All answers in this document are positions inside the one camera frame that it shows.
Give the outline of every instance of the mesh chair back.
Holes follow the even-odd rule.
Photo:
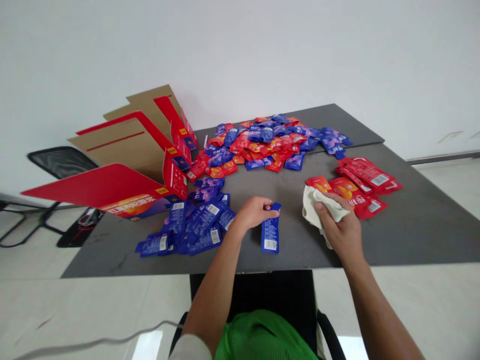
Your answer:
[[[71,146],[52,147],[31,152],[27,158],[57,179],[65,179],[98,168],[97,164],[83,152]]]

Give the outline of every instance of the left hand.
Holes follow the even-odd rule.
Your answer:
[[[278,218],[280,212],[270,210],[270,206],[273,203],[272,200],[266,197],[251,197],[238,211],[231,226],[242,231],[247,231],[260,225],[267,219]]]

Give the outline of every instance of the gray table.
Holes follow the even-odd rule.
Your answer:
[[[298,110],[288,112],[285,114],[287,117],[295,117],[300,119],[306,126],[321,129],[323,127],[331,127],[339,132],[345,134],[353,142],[353,147],[359,147],[371,144],[380,144],[385,140],[378,136],[375,132],[363,125],[360,121],[350,115],[336,104],[329,104],[317,107],[311,107],[305,110]],[[198,146],[203,149],[205,135],[208,135],[209,139],[215,137],[215,131],[217,127],[210,127],[202,130],[195,131]],[[312,153],[325,152],[323,146],[317,146]],[[196,157],[198,150],[192,151],[192,158]]]
[[[347,150],[365,156],[397,177],[404,189],[382,196],[389,207],[362,222],[363,249],[371,265],[417,265],[480,261],[480,221],[433,185],[383,144]],[[244,166],[229,176],[224,187],[237,211],[246,199],[263,195],[282,204],[280,253],[261,252],[261,227],[249,231],[242,243],[238,272],[330,268],[340,266],[318,230],[302,218],[305,180],[337,177],[334,156],[305,155],[302,171],[265,169],[247,172]],[[217,249],[199,255],[140,258],[138,241],[161,228],[166,213],[137,222],[105,214],[80,249],[63,278],[205,273]]]

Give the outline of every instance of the person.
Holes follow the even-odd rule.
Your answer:
[[[348,279],[368,358],[424,359],[365,260],[362,226],[349,202],[336,194],[325,195],[350,211],[335,223],[322,203],[315,205]],[[280,215],[270,210],[273,203],[254,196],[236,215],[198,288],[170,359],[317,359],[295,329],[277,314],[259,310],[239,314],[226,324],[242,239],[248,229]]]

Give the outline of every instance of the hand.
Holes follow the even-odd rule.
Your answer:
[[[365,260],[362,250],[362,225],[349,202],[337,194],[324,193],[324,195],[335,200],[345,210],[350,211],[350,214],[344,216],[339,222],[335,222],[324,204],[321,202],[315,204],[316,212],[331,247],[340,257],[344,267],[350,263]]]
[[[235,227],[246,232],[248,229],[260,225],[267,219],[278,218],[280,212],[270,210],[270,206],[273,203],[272,200],[266,197],[251,197],[238,211],[229,229]]]

